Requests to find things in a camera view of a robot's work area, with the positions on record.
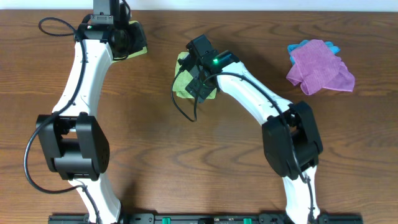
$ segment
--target purple cloth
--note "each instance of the purple cloth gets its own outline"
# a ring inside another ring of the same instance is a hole
[[[312,95],[321,88],[353,91],[355,77],[322,40],[311,40],[293,50],[291,55],[296,63],[286,79],[293,85],[301,83],[306,95]]]

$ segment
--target white wall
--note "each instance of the white wall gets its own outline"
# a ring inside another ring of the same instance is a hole
[[[398,0],[127,0],[137,10],[398,12]],[[0,0],[0,9],[92,9],[93,0]]]

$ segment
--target brown table surface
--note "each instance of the brown table surface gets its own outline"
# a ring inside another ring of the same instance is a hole
[[[43,17],[77,27],[90,11],[0,11],[0,223],[45,223],[52,213],[85,213],[76,192],[46,195],[26,181],[25,145],[38,114],[49,114],[74,58],[71,37],[37,28]],[[126,211],[259,213],[284,210],[282,179],[263,153],[258,123],[220,93],[187,121],[170,100],[178,53],[200,34],[233,51],[280,96],[305,100],[323,140],[315,185],[328,212],[361,213],[366,223],[398,219],[398,14],[357,12],[134,11],[149,51],[109,69],[98,121],[111,146],[108,174]],[[53,30],[66,31],[60,24]],[[354,92],[306,96],[285,76],[289,44],[331,40],[356,77]],[[178,98],[192,112],[192,101]],[[35,141],[31,174],[49,189],[51,173]]]

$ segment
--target yellow-green cloth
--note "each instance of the yellow-green cloth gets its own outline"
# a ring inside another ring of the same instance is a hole
[[[138,21],[130,21],[129,24],[133,24],[133,23],[135,23],[135,22],[138,22]],[[133,54],[129,55],[129,56],[126,58],[126,60],[129,59],[129,58],[136,57],[136,56],[138,56],[138,55],[145,54],[145,53],[147,53],[147,52],[148,52],[147,47],[144,47],[142,50],[140,50],[140,51],[138,51],[138,52],[136,52],[136,53],[133,53]],[[114,60],[114,61],[112,61],[112,63],[116,63],[116,62],[121,62],[121,61],[120,61],[120,60],[116,60],[116,61]]]
[[[181,65],[178,64],[179,59],[184,59],[189,53],[188,52],[181,52],[178,57],[177,57],[177,63],[175,64],[175,73],[174,77],[177,75],[178,70],[180,69]],[[192,81],[193,77],[191,74],[189,74],[188,71],[183,71],[178,78],[176,79],[174,86],[173,86],[173,91],[178,97],[181,98],[193,98],[191,94],[188,93],[187,90],[185,90],[185,87]],[[214,89],[209,96],[207,96],[206,99],[214,99],[216,98],[216,92],[217,89]]]

